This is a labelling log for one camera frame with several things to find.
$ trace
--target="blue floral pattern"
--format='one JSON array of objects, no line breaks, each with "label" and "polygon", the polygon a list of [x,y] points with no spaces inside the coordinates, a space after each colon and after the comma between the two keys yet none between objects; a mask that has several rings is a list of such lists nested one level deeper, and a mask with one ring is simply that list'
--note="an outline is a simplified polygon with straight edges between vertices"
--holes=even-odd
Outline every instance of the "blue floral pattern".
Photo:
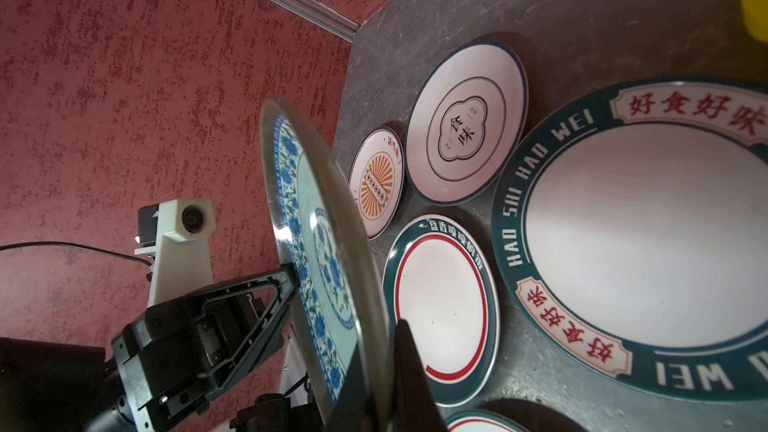
[{"label": "blue floral pattern", "polygon": [[[344,384],[346,368],[339,358],[336,347],[333,344],[331,336],[328,335],[326,320],[323,310],[320,307],[320,301],[315,291],[315,285],[312,283],[312,276],[309,274],[310,266],[304,245],[302,227],[300,221],[300,211],[298,203],[298,192],[296,190],[299,158],[304,153],[301,144],[299,144],[296,134],[290,123],[284,116],[278,118],[274,128],[275,138],[275,171],[277,177],[277,186],[280,190],[280,205],[283,210],[283,221],[288,225],[291,231],[291,256],[299,274],[300,285],[299,294],[306,312],[306,319],[310,325],[312,342],[315,345],[320,368],[323,378],[328,386],[328,392],[331,400],[335,403],[339,399],[341,386]],[[322,238],[326,243],[330,238],[329,229],[322,230]],[[338,263],[334,255],[333,260],[328,261],[332,271],[338,273]]]},{"label": "blue floral pattern", "polygon": [[355,327],[355,315],[352,312],[350,302],[350,286],[347,285],[344,274],[339,269],[339,259],[336,256],[336,244],[330,233],[331,224],[328,222],[326,211],[318,208],[315,210],[316,225],[312,228],[315,238],[315,252],[322,270],[322,284],[326,287],[328,297],[331,299],[333,311],[341,325],[346,329]]}]

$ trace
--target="small plate with orange sunburst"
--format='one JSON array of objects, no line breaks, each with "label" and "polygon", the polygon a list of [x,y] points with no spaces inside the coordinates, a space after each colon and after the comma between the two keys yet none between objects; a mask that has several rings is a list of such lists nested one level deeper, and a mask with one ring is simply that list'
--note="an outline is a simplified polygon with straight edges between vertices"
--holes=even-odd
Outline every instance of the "small plate with orange sunburst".
[{"label": "small plate with orange sunburst", "polygon": [[389,127],[371,132],[357,151],[350,190],[368,238],[381,234],[395,215],[402,191],[403,163],[400,139]]}]

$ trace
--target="gray marble surface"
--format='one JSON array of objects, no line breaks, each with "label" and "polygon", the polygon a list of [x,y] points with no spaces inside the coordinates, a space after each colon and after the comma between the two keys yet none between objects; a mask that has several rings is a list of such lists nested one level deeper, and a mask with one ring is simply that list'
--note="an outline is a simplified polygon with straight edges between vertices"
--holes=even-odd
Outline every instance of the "gray marble surface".
[{"label": "gray marble surface", "polygon": [[[768,45],[746,34],[738,0],[391,0],[352,45],[333,147],[342,170],[349,173],[374,128],[388,124],[404,136],[430,72],[461,44],[494,32],[504,33],[528,74],[526,131],[571,100],[626,80],[692,74],[768,85]],[[492,258],[494,187],[443,208],[430,206],[406,183],[392,224],[371,242],[379,269],[400,228],[427,212],[463,224]],[[498,358],[483,391],[461,409],[491,403],[532,432],[551,430],[552,420],[560,430],[570,427],[539,404],[586,430],[768,430],[768,401],[685,402],[598,376],[550,343],[513,305],[494,272],[502,305]],[[442,410],[446,416],[453,411]]]}]

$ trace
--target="orange sunburst design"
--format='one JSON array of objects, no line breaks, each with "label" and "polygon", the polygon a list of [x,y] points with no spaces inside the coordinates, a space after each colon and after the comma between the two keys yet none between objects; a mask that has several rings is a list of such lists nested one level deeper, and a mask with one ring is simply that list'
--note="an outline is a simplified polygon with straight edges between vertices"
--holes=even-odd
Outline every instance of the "orange sunburst design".
[{"label": "orange sunburst design", "polygon": [[360,210],[369,220],[376,220],[384,213],[392,195],[395,170],[385,152],[370,159],[360,180]]}]

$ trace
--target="camera lens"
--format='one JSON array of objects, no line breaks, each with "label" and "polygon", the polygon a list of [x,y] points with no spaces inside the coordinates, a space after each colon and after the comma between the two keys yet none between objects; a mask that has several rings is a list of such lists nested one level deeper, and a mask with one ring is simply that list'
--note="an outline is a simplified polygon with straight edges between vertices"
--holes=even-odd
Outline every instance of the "camera lens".
[{"label": "camera lens", "polygon": [[203,224],[205,224],[203,211],[195,206],[188,206],[181,213],[181,223],[184,224],[184,228],[190,234],[199,232],[203,228]]}]

